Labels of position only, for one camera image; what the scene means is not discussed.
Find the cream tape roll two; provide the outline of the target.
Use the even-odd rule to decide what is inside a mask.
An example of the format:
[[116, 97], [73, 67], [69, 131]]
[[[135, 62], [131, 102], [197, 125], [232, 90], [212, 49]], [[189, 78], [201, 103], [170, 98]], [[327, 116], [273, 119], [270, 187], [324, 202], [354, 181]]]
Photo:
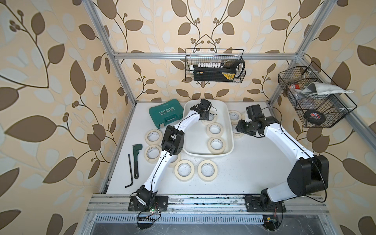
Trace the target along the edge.
[[208, 141], [208, 150], [213, 155], [224, 153], [225, 146], [224, 140], [220, 137], [212, 137]]

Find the cream tape roll three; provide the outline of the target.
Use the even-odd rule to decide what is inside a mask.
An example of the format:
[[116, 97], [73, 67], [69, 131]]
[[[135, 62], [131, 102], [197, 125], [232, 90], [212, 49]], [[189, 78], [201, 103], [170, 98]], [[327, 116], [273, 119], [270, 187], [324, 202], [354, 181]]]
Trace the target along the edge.
[[145, 135], [145, 141], [149, 146], [157, 145], [159, 146], [162, 143], [163, 134], [158, 129], [152, 129], [148, 131]]

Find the cream tape roll one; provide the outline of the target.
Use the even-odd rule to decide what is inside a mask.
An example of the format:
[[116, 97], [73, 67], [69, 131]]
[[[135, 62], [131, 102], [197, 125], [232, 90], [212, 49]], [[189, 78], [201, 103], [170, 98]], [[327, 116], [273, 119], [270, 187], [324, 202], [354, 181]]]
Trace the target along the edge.
[[206, 182], [211, 182], [218, 175], [217, 165], [210, 160], [203, 160], [198, 166], [199, 178]]

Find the cream tape roll seven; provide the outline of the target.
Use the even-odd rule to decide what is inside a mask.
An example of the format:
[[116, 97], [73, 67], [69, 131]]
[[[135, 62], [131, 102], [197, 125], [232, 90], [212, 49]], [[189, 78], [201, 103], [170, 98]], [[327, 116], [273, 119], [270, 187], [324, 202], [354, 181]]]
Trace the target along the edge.
[[195, 167], [189, 160], [181, 160], [174, 168], [174, 173], [179, 181], [186, 182], [193, 178]]

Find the cream tape roll six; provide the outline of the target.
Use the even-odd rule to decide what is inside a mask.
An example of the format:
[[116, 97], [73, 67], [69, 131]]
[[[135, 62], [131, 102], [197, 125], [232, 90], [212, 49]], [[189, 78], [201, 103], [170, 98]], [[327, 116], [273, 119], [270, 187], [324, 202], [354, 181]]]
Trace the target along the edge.
[[217, 120], [217, 115], [214, 115], [212, 113], [209, 113], [209, 119], [208, 120], [201, 120], [201, 122], [204, 124], [204, 125], [208, 125], [210, 123], [214, 123], [216, 122]]

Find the cream tape roll nine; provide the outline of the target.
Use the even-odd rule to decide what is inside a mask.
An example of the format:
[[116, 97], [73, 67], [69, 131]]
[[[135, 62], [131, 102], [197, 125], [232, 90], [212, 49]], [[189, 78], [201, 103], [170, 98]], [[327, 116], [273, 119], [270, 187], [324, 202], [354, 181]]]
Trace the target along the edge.
[[235, 139], [239, 139], [244, 136], [243, 133], [236, 130], [237, 125], [235, 123], [232, 124], [232, 132]]

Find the cream tape roll five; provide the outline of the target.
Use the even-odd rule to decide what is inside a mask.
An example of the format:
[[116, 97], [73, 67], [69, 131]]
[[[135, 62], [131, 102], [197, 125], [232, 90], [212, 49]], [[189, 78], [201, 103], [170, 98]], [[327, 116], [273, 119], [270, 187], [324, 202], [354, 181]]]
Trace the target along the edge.
[[242, 119], [242, 114], [236, 110], [229, 110], [231, 124], [237, 124]]

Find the cream tape roll four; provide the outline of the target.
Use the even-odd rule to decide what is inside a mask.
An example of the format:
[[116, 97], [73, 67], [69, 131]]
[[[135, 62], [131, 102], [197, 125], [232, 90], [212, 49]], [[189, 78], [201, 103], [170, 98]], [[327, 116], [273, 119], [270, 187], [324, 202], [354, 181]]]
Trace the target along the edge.
[[172, 156], [171, 162], [168, 167], [175, 167], [179, 161], [181, 161], [181, 153]]

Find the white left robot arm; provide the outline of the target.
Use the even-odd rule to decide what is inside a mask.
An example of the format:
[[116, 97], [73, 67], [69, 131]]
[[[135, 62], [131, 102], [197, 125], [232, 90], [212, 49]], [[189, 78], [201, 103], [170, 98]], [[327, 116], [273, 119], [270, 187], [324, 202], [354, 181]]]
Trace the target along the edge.
[[164, 175], [164, 171], [172, 162], [172, 158], [182, 151], [185, 131], [200, 120], [208, 120], [211, 107], [210, 101], [201, 99], [199, 104], [190, 108], [188, 114], [178, 124], [166, 127], [158, 161], [146, 182], [136, 191], [136, 199], [148, 210], [157, 207], [155, 197], [159, 182]]

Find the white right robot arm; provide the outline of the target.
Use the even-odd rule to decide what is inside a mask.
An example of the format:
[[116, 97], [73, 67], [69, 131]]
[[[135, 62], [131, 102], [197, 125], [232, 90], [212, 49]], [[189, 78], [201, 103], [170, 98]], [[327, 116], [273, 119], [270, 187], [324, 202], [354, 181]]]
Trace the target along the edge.
[[274, 117], [262, 117], [250, 122], [241, 119], [236, 130], [249, 136], [268, 138], [292, 164], [292, 169], [284, 182], [261, 191], [262, 204], [279, 203], [287, 199], [327, 191], [328, 159], [303, 147]]

